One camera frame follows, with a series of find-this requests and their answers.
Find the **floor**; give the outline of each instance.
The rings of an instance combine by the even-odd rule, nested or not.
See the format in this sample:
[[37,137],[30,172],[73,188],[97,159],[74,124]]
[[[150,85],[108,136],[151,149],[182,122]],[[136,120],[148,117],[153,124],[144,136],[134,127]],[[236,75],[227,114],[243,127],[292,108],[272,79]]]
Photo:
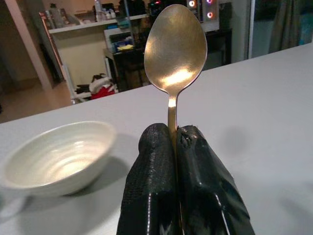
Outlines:
[[66,82],[45,92],[40,83],[22,91],[0,95],[0,123],[40,114],[71,105]]

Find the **metal spoon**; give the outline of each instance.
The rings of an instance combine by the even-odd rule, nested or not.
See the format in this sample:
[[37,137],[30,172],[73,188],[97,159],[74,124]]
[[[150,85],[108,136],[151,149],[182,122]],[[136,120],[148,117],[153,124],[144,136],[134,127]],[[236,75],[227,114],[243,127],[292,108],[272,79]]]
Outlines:
[[177,98],[199,76],[207,55],[204,32],[187,7],[166,7],[154,22],[145,48],[149,81],[169,95],[168,128],[176,149]]

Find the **spoon handle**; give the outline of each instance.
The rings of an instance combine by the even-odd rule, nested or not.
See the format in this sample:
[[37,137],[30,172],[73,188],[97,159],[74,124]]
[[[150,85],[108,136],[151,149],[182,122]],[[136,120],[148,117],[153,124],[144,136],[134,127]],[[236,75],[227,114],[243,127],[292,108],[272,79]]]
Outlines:
[[177,138],[177,95],[170,95],[168,100],[168,113],[167,113],[167,121],[168,121],[168,129],[170,131],[170,137],[172,139],[172,144],[174,148],[174,152],[176,153],[176,138]]

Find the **shelf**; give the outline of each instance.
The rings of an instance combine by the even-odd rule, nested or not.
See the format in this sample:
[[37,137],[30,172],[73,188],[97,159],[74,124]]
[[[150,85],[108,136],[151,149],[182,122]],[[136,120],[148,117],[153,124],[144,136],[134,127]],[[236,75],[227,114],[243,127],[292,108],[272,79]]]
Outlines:
[[[145,18],[147,16],[148,16],[147,14],[143,14],[143,15],[131,16],[130,18],[131,18],[131,20],[137,20],[137,19]],[[63,27],[63,28],[50,29],[49,33],[50,34],[62,33],[62,32],[68,32],[68,31],[72,31],[72,30],[97,27],[97,26],[102,26],[102,25],[106,25],[106,24],[114,24],[114,23],[117,23],[116,19],[101,21],[101,22],[94,22],[94,23],[87,23],[87,24],[80,24],[80,25]]]

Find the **curtain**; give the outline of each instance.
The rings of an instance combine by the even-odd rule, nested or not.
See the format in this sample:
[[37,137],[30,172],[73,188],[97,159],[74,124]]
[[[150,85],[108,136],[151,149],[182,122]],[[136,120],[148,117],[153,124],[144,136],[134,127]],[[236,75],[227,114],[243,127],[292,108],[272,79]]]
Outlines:
[[300,34],[300,0],[281,0],[269,45],[269,53],[295,47]]

